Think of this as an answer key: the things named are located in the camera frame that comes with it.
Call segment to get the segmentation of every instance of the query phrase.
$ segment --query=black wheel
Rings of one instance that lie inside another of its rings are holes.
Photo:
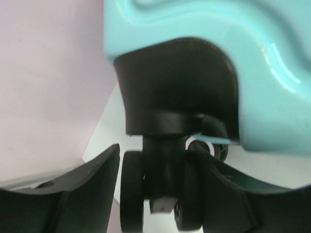
[[[141,151],[124,154],[121,174],[120,220],[124,233],[143,230],[143,166]]]
[[[180,231],[198,230],[203,224],[203,184],[195,164],[190,161],[193,158],[188,151],[183,193],[174,207],[175,222]]]

